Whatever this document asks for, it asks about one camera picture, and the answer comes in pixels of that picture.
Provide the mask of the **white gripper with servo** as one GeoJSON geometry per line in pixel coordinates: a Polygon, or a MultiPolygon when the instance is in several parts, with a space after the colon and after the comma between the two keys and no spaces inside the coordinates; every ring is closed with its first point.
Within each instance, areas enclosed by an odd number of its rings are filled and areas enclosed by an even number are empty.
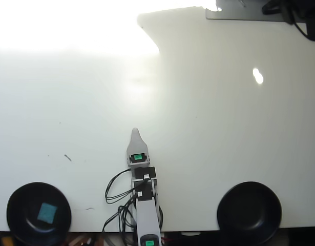
{"type": "Polygon", "coordinates": [[[133,128],[131,132],[130,145],[127,148],[127,162],[129,167],[150,164],[148,146],[143,141],[138,128],[133,128]]]}

